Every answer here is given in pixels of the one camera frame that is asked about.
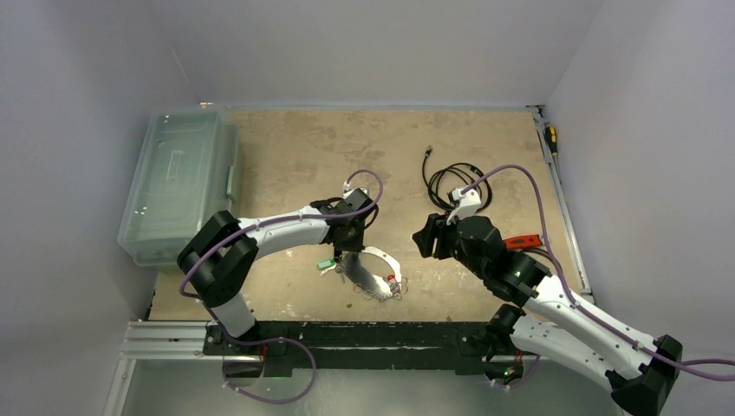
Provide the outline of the green tagged key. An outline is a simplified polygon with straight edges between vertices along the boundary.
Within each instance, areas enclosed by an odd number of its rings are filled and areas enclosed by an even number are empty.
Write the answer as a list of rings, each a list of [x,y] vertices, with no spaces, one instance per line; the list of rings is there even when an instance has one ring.
[[[324,261],[321,261],[317,264],[317,269],[321,273],[326,273],[329,270],[332,270],[336,266],[336,261],[334,259],[327,259]]]

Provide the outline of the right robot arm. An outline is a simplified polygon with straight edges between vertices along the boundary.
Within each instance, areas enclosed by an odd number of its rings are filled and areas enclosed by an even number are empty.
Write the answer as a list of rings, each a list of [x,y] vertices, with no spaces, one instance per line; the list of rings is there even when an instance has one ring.
[[[489,218],[432,214],[412,239],[421,256],[458,261],[504,301],[486,330],[493,350],[547,357],[602,386],[630,415],[661,413],[680,374],[683,347],[672,336],[645,334],[568,294],[544,264],[509,249]]]

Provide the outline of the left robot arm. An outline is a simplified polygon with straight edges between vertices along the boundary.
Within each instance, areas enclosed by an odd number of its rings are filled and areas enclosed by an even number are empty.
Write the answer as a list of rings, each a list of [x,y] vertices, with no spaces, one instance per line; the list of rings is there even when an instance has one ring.
[[[241,288],[254,262],[306,245],[329,244],[337,255],[359,251],[366,220],[376,209],[376,202],[357,190],[266,218],[218,211],[178,254],[176,264],[193,296],[222,326],[225,344],[236,354],[248,354],[258,343],[258,323]]]

